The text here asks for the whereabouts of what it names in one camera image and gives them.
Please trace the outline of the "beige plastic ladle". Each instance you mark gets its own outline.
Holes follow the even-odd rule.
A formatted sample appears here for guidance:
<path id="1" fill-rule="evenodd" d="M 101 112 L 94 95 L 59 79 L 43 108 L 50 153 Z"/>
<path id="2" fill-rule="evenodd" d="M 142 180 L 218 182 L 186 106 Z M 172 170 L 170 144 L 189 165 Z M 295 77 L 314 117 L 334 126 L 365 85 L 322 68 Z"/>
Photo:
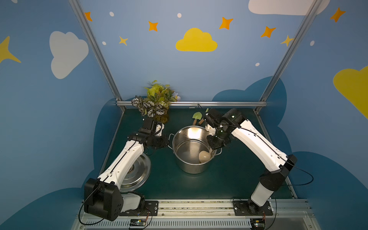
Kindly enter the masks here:
<path id="1" fill-rule="evenodd" d="M 207 163 L 211 160 L 211 153 L 203 150 L 199 153 L 198 158 L 201 163 Z"/>

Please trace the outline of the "stainless steel stock pot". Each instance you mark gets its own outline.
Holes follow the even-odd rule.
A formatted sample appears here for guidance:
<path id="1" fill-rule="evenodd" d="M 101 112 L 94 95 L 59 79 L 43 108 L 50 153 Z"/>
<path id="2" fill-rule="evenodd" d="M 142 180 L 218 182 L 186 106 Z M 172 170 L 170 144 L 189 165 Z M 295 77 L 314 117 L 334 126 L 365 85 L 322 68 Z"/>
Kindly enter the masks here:
<path id="1" fill-rule="evenodd" d="M 208 135 L 210 133 L 200 126 L 186 126 L 176 134 L 169 135 L 169 148 L 176 156 L 176 163 L 182 171 L 200 174 L 207 170 L 215 156 L 222 153 L 222 149 L 211 149 L 207 142 Z M 203 150 L 211 153 L 211 160 L 207 163 L 201 163 L 198 158 Z"/>

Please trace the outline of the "steel pot lid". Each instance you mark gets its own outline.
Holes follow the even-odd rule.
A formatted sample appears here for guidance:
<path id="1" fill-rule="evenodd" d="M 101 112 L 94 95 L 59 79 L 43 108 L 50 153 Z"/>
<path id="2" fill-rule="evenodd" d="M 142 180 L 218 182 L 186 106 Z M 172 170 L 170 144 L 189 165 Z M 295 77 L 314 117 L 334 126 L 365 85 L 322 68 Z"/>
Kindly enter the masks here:
<path id="1" fill-rule="evenodd" d="M 151 172 L 151 161 L 146 154 L 142 154 L 134 162 L 120 187 L 121 193 L 137 190 L 148 180 Z"/>

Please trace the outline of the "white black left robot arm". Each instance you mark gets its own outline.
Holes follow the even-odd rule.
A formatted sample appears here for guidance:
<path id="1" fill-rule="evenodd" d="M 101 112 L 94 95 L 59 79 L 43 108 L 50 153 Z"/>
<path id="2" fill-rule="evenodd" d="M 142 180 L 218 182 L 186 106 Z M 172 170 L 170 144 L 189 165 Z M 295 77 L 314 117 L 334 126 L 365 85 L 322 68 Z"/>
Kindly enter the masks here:
<path id="1" fill-rule="evenodd" d="M 134 193 L 122 194 L 120 189 L 128 172 L 148 147 L 156 150 L 168 146 L 163 129 L 162 122 L 146 118 L 140 130 L 128 136 L 124 148 L 111 165 L 96 179 L 90 178 L 86 182 L 80 210 L 109 221 L 126 211 L 144 213 L 145 198 Z"/>

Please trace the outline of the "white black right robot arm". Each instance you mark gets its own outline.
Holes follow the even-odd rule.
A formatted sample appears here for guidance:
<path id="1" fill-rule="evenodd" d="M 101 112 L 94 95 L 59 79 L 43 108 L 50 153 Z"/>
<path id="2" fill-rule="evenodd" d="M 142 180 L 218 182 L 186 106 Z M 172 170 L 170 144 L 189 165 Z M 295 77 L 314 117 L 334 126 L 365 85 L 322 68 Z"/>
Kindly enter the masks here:
<path id="1" fill-rule="evenodd" d="M 282 186 L 297 158 L 293 155 L 287 156 L 276 148 L 235 108 L 226 114 L 210 109 L 205 113 L 204 120 L 207 122 L 206 130 L 210 133 L 207 141 L 213 150 L 230 144 L 230 136 L 234 136 L 265 166 L 265 172 L 260 176 L 260 181 L 247 203 L 248 208 L 255 212 Z"/>

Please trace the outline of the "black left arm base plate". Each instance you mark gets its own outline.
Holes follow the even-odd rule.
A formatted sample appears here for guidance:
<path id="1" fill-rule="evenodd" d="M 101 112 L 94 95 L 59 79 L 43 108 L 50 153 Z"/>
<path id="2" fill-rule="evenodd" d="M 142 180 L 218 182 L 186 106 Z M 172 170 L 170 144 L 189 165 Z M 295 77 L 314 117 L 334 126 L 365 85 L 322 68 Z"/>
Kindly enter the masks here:
<path id="1" fill-rule="evenodd" d="M 139 207 L 134 210 L 127 210 L 125 212 L 121 212 L 120 216 L 157 216 L 159 209 L 159 201 L 157 200 L 145 200 L 144 203 L 139 204 Z"/>

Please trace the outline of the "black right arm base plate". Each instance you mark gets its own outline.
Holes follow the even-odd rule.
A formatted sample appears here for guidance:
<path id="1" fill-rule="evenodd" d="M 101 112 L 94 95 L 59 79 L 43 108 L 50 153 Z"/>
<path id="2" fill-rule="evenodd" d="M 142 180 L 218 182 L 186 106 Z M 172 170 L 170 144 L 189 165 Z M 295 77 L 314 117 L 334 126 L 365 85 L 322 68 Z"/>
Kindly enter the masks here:
<path id="1" fill-rule="evenodd" d="M 273 216 L 273 210 L 269 201 L 263 206 L 258 206 L 252 200 L 234 199 L 232 201 L 234 213 L 236 216 Z"/>

